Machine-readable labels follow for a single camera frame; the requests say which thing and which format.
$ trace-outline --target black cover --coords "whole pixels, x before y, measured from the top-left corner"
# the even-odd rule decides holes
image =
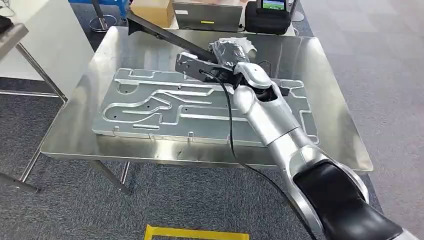
[[[12,25],[13,23],[9,18],[0,16],[0,34],[6,32]]]
[[[288,11],[257,8],[255,1],[249,1],[244,12],[245,30],[251,33],[282,35],[291,23]]]
[[[331,240],[391,240],[403,230],[367,204],[356,184],[331,162],[293,178],[318,214]]]

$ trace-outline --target cardboard box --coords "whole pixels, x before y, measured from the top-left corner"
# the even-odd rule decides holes
[[[162,28],[169,28],[174,20],[173,0],[134,0],[132,12]]]

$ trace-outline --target black case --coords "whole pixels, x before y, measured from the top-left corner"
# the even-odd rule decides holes
[[[249,1],[244,12],[244,29],[251,33],[282,35],[291,23],[288,11],[257,8],[255,1]]]
[[[13,23],[9,18],[0,15],[0,34],[6,32],[12,25]]]

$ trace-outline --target white floor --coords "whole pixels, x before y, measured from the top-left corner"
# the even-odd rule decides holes
[[[424,0],[301,0],[374,164],[386,216],[424,239]]]

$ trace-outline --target aluminum plate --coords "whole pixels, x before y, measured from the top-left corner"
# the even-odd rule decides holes
[[[284,99],[310,139],[318,144],[303,82],[273,81],[290,89]],[[227,90],[234,92],[230,85]],[[233,106],[231,99],[234,144],[262,147],[247,119]],[[107,136],[227,144],[227,100],[219,84],[203,83],[178,72],[121,68],[109,86],[92,130]]]

